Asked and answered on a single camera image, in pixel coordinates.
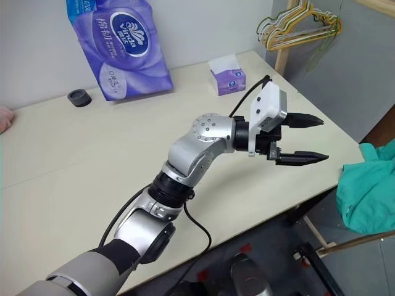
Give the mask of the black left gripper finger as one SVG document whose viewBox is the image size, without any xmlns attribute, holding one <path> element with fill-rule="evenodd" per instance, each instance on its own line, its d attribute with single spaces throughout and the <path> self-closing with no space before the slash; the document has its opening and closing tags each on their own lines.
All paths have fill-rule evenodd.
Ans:
<svg viewBox="0 0 395 296">
<path fill-rule="evenodd" d="M 285 125 L 290 128 L 309 128 L 323 124 L 323 120 L 305 113 L 288 113 L 285 118 Z"/>
<path fill-rule="evenodd" d="M 328 158 L 328 155 L 320 154 L 318 152 L 295 151 L 293 154 L 280 153 L 275 160 L 275 164 L 299 167 L 318 163 L 327 160 Z"/>
</svg>

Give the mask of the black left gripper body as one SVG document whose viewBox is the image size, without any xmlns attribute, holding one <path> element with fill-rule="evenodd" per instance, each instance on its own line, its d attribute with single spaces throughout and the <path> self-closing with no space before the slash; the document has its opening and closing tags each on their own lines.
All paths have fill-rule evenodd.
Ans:
<svg viewBox="0 0 395 296">
<path fill-rule="evenodd" d="M 267 160 L 280 161 L 281 149 L 277 142 L 281 140 L 281 125 L 276 126 L 270 132 L 261 131 L 256 136 L 256 153 L 266 155 Z"/>
</svg>

